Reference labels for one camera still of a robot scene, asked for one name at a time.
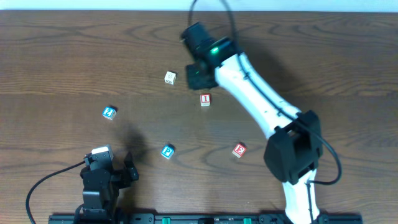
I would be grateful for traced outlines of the red letter I block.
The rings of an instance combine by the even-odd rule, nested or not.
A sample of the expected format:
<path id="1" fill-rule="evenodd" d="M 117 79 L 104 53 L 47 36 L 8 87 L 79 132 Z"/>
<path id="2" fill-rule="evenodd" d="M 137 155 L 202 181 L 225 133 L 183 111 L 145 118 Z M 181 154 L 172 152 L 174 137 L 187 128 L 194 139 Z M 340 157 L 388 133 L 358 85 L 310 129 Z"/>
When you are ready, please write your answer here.
<path id="1" fill-rule="evenodd" d="M 210 94 L 201 94 L 200 95 L 200 104 L 201 104 L 201 106 L 210 106 L 211 105 L 211 95 Z"/>

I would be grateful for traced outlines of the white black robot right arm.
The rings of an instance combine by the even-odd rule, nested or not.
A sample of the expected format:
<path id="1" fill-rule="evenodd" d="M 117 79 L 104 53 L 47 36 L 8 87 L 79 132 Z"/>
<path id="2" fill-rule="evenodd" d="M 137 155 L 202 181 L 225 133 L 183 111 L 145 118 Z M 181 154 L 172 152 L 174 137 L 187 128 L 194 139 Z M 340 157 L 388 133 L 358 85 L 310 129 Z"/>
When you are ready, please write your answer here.
<path id="1" fill-rule="evenodd" d="M 268 140 L 264 162 L 281 181 L 285 215 L 292 223 L 313 223 L 320 215 L 315 200 L 315 176 L 323 154 L 320 121 L 285 101 L 255 71 L 236 44 L 205 35 L 182 37 L 194 64 L 187 66 L 192 89 L 220 86 L 254 118 Z"/>

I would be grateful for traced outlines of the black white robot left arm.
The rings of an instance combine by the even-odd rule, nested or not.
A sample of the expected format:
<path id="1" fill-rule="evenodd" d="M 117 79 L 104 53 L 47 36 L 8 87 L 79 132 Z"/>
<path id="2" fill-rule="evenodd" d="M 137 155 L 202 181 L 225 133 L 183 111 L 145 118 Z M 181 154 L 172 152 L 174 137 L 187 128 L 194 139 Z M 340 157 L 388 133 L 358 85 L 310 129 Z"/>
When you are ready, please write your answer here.
<path id="1" fill-rule="evenodd" d="M 84 161 L 86 167 L 80 172 L 83 204 L 75 210 L 73 223 L 124 223 L 125 215 L 117 207 L 119 190 L 139 179 L 132 154 L 127 153 L 118 170 L 108 151 L 87 154 Z"/>

